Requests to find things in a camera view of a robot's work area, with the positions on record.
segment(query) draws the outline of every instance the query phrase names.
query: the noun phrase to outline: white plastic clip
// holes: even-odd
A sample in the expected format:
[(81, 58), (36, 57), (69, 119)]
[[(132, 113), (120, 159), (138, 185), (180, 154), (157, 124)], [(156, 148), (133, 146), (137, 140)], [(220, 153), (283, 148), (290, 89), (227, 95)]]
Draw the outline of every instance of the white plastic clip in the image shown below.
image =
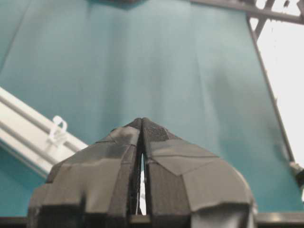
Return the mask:
[(59, 147), (67, 141), (67, 123), (58, 115), (54, 116), (53, 122), (54, 126), (48, 135), (48, 139)]

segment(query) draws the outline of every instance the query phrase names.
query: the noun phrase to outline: teal fabric backdrop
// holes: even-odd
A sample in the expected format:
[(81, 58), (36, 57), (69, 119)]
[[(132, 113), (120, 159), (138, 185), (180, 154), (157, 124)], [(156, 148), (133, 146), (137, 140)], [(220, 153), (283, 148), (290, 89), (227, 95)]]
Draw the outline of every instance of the teal fabric backdrop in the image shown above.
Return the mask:
[(0, 147), (0, 216), (25, 216), (34, 187), (44, 181)]
[[(303, 209), (244, 13), (186, 0), (0, 2), (11, 21), (0, 22), (0, 86), (16, 97), (86, 143), (149, 117), (234, 165), (261, 212)], [(14, 5), (23, 13), (1, 15)]]

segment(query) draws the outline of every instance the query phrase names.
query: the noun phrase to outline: black metal bar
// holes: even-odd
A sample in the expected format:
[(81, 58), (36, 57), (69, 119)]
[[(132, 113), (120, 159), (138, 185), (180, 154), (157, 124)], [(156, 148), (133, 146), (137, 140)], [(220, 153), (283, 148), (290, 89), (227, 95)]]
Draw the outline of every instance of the black metal bar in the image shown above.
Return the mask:
[(255, 33), (252, 31), (251, 29), (251, 26), (250, 26), (250, 22), (249, 22), (249, 18), (247, 18), (247, 24), (248, 24), (248, 29), (249, 29), (249, 32), (251, 34), (251, 37), (252, 37), (252, 42), (253, 42), (253, 45), (255, 47), (255, 50), (256, 50), (256, 54), (257, 54), (257, 57), (259, 59), (259, 62), (261, 64), (261, 67), (262, 67), (262, 71), (263, 71), (263, 75), (264, 75), (264, 78), (265, 78), (265, 81), (266, 81), (266, 84), (267, 84), (267, 87), (268, 87), (268, 91), (269, 91), (269, 96), (271, 98), (271, 101), (272, 101), (272, 104), (273, 104), (273, 107), (274, 107), (274, 110), (275, 110), (275, 114), (276, 114), (276, 117), (277, 117), (277, 120), (279, 122), (279, 126), (280, 126), (280, 129), (281, 129), (281, 132), (282, 132), (282, 137), (283, 137), (283, 140), (286, 144), (286, 149), (287, 149), (287, 155), (289, 157), (289, 161), (290, 162), (294, 162), (295, 161), (295, 158), (294, 158), (294, 155), (292, 153), (292, 150), (291, 150), (291, 146), (290, 146), (290, 143), (289, 143), (289, 140), (287, 138), (287, 134), (286, 134), (286, 130), (284, 128), (284, 125), (283, 125), (283, 121), (282, 121), (282, 118), (281, 118), (281, 115), (280, 115), (280, 112), (279, 112), (279, 109), (276, 105), (276, 100), (275, 100), (275, 96), (274, 96), (274, 93), (271, 89), (271, 85), (270, 85), (270, 82), (269, 82), (269, 78), (267, 76), (267, 72), (266, 72), (266, 68), (264, 66), (264, 63), (263, 63), (263, 60), (262, 60), (262, 57), (261, 57), (261, 53), (260, 51), (258, 50), (258, 47), (257, 47), (257, 38), (256, 38), (256, 35)]
[[(273, 7), (274, 3), (275, 3), (275, 0), (267, 0), (266, 4), (264, 6), (264, 9), (266, 9), (266, 10), (270, 9), (271, 10), (271, 8)], [(263, 30), (263, 27), (264, 27), (265, 23), (266, 23), (266, 19), (260, 19), (258, 21), (256, 29), (255, 29), (256, 39), (258, 39), (259, 36), (261, 35), (261, 32)]]
[(215, 7), (244, 11), (247, 13), (249, 17), (253, 17), (253, 18), (273, 19), (273, 20), (286, 21), (295, 24), (304, 24), (304, 19), (301, 16), (277, 13), (268, 9), (259, 9), (256, 6), (251, 6), (244, 3), (232, 2), (228, 0), (190, 0), (190, 1), (211, 5)]
[[(258, 213), (258, 228), (304, 227), (304, 213)], [(131, 228), (151, 228), (148, 215), (131, 215)], [(26, 217), (0, 217), (0, 228), (26, 228)]]
[(304, 213), (258, 213), (259, 228), (298, 228), (304, 227)]

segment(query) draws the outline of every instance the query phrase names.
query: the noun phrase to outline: metal frame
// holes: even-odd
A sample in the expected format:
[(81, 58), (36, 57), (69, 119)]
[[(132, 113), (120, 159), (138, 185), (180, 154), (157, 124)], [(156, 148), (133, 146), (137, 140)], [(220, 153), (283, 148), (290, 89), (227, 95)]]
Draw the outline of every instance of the metal frame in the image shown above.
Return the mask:
[(64, 145), (52, 144), (48, 135), (54, 123), (1, 87), (0, 110), (2, 145), (31, 168), (48, 173), (54, 164), (87, 147), (69, 133)]
[[(26, 217), (0, 217), (0, 228), (26, 228)], [(131, 228), (151, 228), (149, 215), (131, 215)], [(304, 227), (304, 213), (258, 213), (258, 228), (299, 228)]]
[[(264, 9), (271, 10), (271, 8), (273, 7), (274, 3), (275, 3), (275, 0), (266, 0)], [(260, 19), (258, 21), (256, 29), (255, 29), (256, 39), (258, 39), (260, 37), (265, 23), (266, 23), (266, 19)]]
[(241, 3), (238, 1), (229, 0), (190, 0), (191, 2), (206, 4), (210, 6), (228, 8), (232, 10), (244, 11), (249, 17), (258, 19), (274, 19), (295, 24), (304, 24), (303, 16), (294, 16), (290, 14), (283, 14), (273, 12), (269, 9), (259, 9), (256, 6)]
[(270, 99), (272, 101), (272, 104), (273, 104), (273, 107), (274, 107), (274, 111), (275, 111), (277, 120), (279, 122), (279, 126), (280, 126), (280, 129), (281, 129), (282, 137), (283, 137), (283, 140), (284, 140), (284, 142), (286, 144), (286, 148), (287, 148), (286, 152), (287, 152), (287, 156), (288, 156), (289, 162), (294, 162), (295, 158), (294, 158), (294, 155), (292, 153), (292, 149), (291, 149), (291, 146), (290, 146), (287, 134), (286, 134), (286, 130), (284, 128), (282, 117), (281, 117), (279, 109), (278, 109), (278, 107), (276, 105), (275, 96), (274, 96), (274, 93), (272, 91), (269, 78), (267, 76), (266, 68), (265, 68), (265, 65), (263, 63), (263, 60), (262, 60), (262, 57), (261, 57), (261, 53), (260, 53), (260, 51), (258, 49), (258, 46), (257, 46), (257, 37), (256, 37), (254, 31), (251, 28), (251, 25), (250, 25), (250, 22), (249, 22), (249, 18), (247, 18), (247, 25), (248, 25), (248, 29), (249, 29), (249, 32), (250, 32), (250, 35), (251, 35), (251, 38), (252, 38), (252, 42), (253, 42), (254, 48), (256, 50), (256, 54), (257, 54), (258, 60), (260, 62), (260, 65), (261, 65), (261, 68), (262, 68), (262, 71), (263, 71), (263, 76), (264, 76), (264, 79), (266, 81), (266, 85), (267, 85), (267, 88), (268, 88), (269, 96), (270, 96)]

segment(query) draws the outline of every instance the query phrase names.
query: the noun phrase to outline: black mesh texture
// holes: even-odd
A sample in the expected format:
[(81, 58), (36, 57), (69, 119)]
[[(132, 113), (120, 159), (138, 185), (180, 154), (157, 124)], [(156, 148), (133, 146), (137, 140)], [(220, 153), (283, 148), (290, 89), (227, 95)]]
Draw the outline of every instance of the black mesh texture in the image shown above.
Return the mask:
[(163, 128), (146, 128), (144, 131), (148, 141), (150, 142), (166, 141), (169, 139), (166, 130)]

